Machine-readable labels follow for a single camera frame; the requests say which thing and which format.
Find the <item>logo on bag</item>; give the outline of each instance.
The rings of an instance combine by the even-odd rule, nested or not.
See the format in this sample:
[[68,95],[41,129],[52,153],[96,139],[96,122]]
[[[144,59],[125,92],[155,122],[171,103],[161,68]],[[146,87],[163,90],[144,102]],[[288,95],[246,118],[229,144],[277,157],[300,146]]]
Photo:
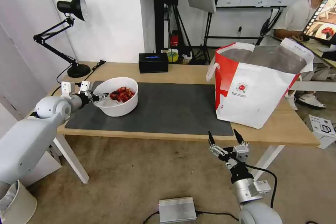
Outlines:
[[245,93],[247,91],[247,85],[245,83],[239,83],[236,90],[239,93]]

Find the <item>gray floor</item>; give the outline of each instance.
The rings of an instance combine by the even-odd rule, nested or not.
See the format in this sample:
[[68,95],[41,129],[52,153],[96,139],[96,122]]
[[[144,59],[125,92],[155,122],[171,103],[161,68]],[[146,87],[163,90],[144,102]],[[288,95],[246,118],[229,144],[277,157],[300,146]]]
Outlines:
[[[318,93],[324,111],[300,106],[306,113],[336,123],[336,94]],[[67,162],[28,189],[38,207],[31,223],[142,223],[157,210],[159,199],[193,196],[196,209],[231,212],[239,209],[229,172],[208,151],[207,142],[113,139],[67,136],[90,176],[87,185]],[[266,146],[251,146],[255,164]],[[286,224],[335,222],[336,144],[321,150],[286,146],[269,167],[279,179],[274,208]],[[273,178],[265,174],[273,186]],[[271,195],[264,198],[269,204]],[[154,216],[148,223],[159,223]],[[192,223],[237,223],[228,216],[200,216]]]

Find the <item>shopping bag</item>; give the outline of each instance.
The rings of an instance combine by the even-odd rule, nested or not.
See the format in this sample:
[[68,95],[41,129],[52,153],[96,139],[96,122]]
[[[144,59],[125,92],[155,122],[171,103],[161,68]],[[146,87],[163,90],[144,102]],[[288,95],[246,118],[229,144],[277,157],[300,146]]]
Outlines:
[[262,128],[300,73],[313,70],[314,54],[290,39],[278,47],[233,43],[216,50],[208,66],[215,73],[217,118]]

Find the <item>tissue box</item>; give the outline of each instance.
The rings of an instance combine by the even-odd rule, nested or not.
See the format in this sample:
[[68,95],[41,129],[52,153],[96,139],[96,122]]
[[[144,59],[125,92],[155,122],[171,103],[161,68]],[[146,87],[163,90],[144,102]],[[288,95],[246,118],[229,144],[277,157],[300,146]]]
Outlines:
[[330,120],[308,115],[303,121],[320,140],[319,148],[325,149],[336,140],[336,133]]
[[139,54],[140,73],[168,72],[168,56],[166,53]]

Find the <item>black box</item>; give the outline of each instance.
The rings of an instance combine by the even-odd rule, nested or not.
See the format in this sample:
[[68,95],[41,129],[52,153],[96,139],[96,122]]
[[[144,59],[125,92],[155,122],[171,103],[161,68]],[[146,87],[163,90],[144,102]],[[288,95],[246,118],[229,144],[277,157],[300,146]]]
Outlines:
[[168,72],[168,56],[166,53],[139,54],[140,73]]

